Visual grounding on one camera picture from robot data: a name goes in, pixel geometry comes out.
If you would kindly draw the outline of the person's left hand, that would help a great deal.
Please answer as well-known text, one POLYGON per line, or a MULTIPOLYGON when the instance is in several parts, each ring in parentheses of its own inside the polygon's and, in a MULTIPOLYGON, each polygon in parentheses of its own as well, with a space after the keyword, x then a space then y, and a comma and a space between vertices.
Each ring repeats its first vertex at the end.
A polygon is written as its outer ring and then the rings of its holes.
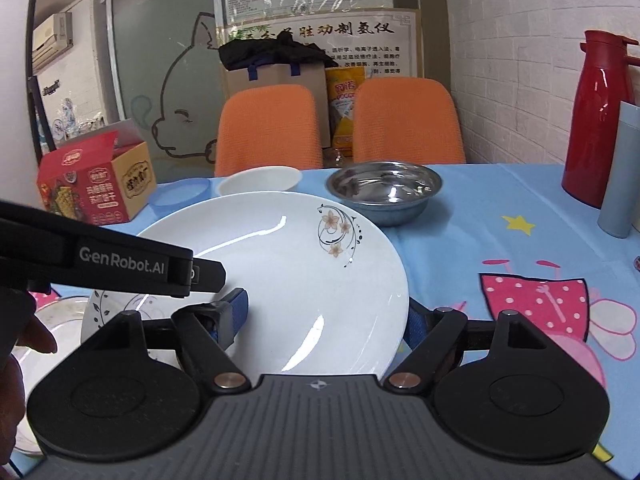
MULTIPOLYGON (((28 347, 40 353, 55 353, 58 344, 50 330, 33 316, 26 324, 23 333, 17 339, 19 346, 28 347)), ((9 356, 6 366, 1 371, 0 402, 0 463, 9 463, 15 445, 17 425, 25 415, 25 393, 23 374, 20 364, 14 356, 9 356)))

